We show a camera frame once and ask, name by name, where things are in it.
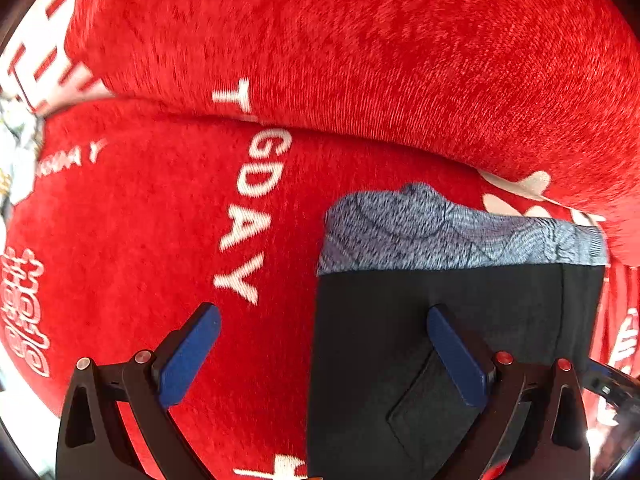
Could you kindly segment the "black pants with grey waistband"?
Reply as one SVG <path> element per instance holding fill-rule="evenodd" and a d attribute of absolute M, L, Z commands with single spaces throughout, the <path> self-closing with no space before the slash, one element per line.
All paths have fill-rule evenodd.
<path fill-rule="evenodd" d="M 309 474 L 432 478 L 503 368 L 584 374 L 607 261 L 594 226 L 488 214 L 425 184 L 338 200 L 318 264 Z"/>

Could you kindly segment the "red printed bed quilt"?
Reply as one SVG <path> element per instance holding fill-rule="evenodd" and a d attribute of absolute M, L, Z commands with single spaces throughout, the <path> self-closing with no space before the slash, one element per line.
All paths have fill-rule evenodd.
<path fill-rule="evenodd" d="M 171 418 L 211 479 L 322 479 L 307 469 L 307 420 L 326 214 L 347 195 L 412 184 L 603 235 L 578 210 L 422 148 L 84 104 L 44 121 L 34 189 L 2 226 L 2 344 L 61 426 L 79 359 L 155 350 L 209 302 L 220 334 Z M 589 363 L 639 380 L 600 355 L 616 272 L 605 248 Z M 481 479 L 503 479 L 528 410 Z"/>

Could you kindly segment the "white floral cloth pile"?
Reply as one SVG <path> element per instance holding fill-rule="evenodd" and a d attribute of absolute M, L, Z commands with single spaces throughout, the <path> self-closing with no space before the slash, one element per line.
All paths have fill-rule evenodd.
<path fill-rule="evenodd" d="M 44 119 L 16 96 L 1 93 L 1 218 L 34 189 L 44 144 Z"/>

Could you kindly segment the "red printed pillow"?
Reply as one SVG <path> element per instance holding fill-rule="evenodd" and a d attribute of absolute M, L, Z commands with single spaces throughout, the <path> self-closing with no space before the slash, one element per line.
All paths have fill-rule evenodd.
<path fill-rule="evenodd" d="M 639 40 L 612 0 L 48 0 L 1 83 L 422 148 L 639 261 Z"/>

